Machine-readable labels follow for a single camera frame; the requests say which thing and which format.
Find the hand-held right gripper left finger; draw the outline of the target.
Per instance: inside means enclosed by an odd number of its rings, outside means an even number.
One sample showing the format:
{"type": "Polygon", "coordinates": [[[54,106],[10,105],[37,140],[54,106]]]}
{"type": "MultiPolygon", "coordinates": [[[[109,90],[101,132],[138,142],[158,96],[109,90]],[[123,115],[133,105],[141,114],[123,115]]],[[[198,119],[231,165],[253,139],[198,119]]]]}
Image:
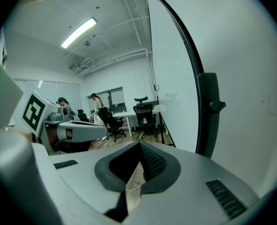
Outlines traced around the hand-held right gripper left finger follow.
{"type": "Polygon", "coordinates": [[[54,164],[74,160],[74,165],[57,169],[63,180],[93,209],[114,220],[123,221],[141,202],[141,163],[138,160],[141,151],[123,152],[122,158],[107,165],[111,174],[122,180],[121,192],[105,188],[95,173],[95,166],[103,157],[121,152],[131,143],[56,155],[50,159],[54,164]]]}

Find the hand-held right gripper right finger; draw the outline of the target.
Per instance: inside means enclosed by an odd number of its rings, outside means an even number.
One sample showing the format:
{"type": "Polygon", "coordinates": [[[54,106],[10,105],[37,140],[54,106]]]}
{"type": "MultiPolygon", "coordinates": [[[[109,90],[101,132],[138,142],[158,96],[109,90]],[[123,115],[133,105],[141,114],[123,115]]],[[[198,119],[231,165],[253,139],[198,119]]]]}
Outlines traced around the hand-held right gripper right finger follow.
{"type": "Polygon", "coordinates": [[[155,142],[141,146],[157,169],[144,168],[141,201],[128,225],[237,225],[258,202],[244,181],[205,156],[155,142]]]}

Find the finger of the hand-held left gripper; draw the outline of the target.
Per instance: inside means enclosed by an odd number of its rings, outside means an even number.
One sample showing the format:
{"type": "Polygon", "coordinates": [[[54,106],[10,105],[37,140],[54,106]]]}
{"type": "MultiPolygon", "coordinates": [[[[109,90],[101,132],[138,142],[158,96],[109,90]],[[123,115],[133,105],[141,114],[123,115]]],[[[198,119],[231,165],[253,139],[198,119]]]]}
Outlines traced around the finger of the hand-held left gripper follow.
{"type": "Polygon", "coordinates": [[[75,120],[70,120],[69,123],[78,124],[78,125],[86,125],[86,126],[102,126],[99,124],[94,124],[94,123],[85,122],[85,121],[75,121],[75,120]]]}
{"type": "Polygon", "coordinates": [[[66,130],[72,130],[71,141],[73,143],[83,143],[105,137],[108,133],[106,126],[96,124],[59,124],[57,126],[57,135],[59,140],[66,137],[66,130]]]}

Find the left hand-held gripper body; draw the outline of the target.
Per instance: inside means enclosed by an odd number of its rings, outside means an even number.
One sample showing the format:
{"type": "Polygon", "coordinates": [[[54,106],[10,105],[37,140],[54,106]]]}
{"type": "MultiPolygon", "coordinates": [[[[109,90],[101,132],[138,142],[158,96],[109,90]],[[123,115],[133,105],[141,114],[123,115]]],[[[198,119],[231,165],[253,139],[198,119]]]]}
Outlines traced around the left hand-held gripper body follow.
{"type": "Polygon", "coordinates": [[[57,127],[59,124],[69,123],[65,108],[60,108],[48,98],[32,91],[22,113],[22,121],[32,132],[34,142],[44,145],[48,153],[60,153],[59,140],[55,145],[50,145],[46,127],[57,127]]]}

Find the person's left hand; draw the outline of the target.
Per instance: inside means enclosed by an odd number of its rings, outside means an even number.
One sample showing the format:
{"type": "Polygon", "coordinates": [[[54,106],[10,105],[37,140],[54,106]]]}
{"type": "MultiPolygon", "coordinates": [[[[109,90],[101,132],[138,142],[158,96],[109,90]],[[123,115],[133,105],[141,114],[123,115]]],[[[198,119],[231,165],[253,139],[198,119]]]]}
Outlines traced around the person's left hand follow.
{"type": "Polygon", "coordinates": [[[46,127],[46,133],[50,145],[55,145],[59,141],[57,127],[46,127]]]}

